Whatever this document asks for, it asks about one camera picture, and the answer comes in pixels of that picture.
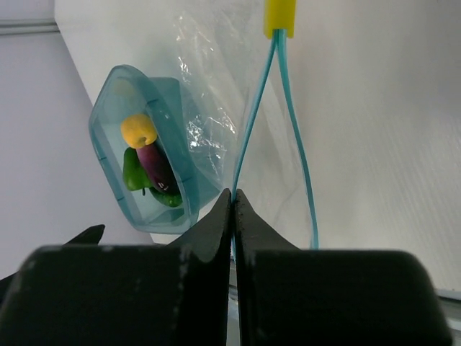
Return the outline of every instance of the translucent container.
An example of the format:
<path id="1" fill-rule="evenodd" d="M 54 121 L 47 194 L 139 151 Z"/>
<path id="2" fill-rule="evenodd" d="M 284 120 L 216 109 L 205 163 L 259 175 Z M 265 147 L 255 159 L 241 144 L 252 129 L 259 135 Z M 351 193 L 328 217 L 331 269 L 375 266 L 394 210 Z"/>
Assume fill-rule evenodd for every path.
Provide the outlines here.
<path id="1" fill-rule="evenodd" d="M 155 143 L 165 153 L 181 193 L 182 204 L 178 207 L 171 208 L 149 192 L 143 195 L 125 186 L 122 169 L 128 145 L 120 124 L 138 113 L 149 116 L 156 128 Z M 189 152 L 186 124 L 198 114 L 189 92 L 176 79 L 148 78 L 132 66 L 117 66 L 107 77 L 90 117 L 89 132 L 115 198 L 137 230 L 182 234 L 197 222 L 200 208 L 219 193 Z"/>

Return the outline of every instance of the yellow fruit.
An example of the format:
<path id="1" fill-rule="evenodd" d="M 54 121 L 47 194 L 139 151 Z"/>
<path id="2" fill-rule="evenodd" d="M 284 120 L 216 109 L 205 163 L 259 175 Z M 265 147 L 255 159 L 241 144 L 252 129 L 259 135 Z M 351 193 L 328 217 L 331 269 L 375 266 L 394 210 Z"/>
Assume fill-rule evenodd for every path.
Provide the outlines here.
<path id="1" fill-rule="evenodd" d="M 131 115 L 123 120 L 120 130 L 125 142 L 133 149 L 141 149 L 157 139 L 157 131 L 152 120 L 142 113 Z"/>

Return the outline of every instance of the yellow handle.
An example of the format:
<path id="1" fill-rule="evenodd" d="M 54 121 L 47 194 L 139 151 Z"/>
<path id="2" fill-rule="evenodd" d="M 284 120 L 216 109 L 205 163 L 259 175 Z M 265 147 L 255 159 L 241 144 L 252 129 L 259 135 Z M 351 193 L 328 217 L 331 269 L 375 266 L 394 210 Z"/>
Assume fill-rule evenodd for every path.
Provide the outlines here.
<path id="1" fill-rule="evenodd" d="M 275 29 L 286 29 L 287 37 L 295 34 L 296 0 L 266 0 L 264 34 L 272 39 Z"/>
<path id="2" fill-rule="evenodd" d="M 120 126 L 122 137 L 133 149 L 141 149 L 157 139 L 152 120 L 145 114 L 134 114 L 123 120 Z"/>

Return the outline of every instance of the purple eggplant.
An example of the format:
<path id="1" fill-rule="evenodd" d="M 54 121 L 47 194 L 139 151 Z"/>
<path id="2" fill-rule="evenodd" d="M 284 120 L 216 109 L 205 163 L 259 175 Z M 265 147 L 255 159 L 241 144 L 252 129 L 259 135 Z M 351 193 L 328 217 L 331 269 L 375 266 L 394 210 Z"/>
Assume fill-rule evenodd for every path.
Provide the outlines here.
<path id="1" fill-rule="evenodd" d="M 136 153 L 141 166 L 157 191 L 170 195 L 179 193 L 178 184 L 170 163 L 155 143 L 136 149 Z"/>

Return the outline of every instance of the green pepper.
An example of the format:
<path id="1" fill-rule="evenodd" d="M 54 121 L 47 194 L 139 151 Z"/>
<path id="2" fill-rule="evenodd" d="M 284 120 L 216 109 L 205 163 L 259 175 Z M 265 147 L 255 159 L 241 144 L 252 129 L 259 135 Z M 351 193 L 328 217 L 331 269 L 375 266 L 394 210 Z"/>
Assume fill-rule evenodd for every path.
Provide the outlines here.
<path id="1" fill-rule="evenodd" d="M 129 191 L 152 187 L 152 182 L 139 162 L 136 149 L 128 148 L 123 155 L 123 182 Z"/>
<path id="2" fill-rule="evenodd" d="M 179 207 L 182 204 L 181 194 L 177 193 L 175 195 L 169 195 L 167 193 L 162 193 L 157 191 L 155 188 L 151 187 L 149 189 L 152 196 L 159 201 L 161 204 L 166 205 L 170 208 Z"/>

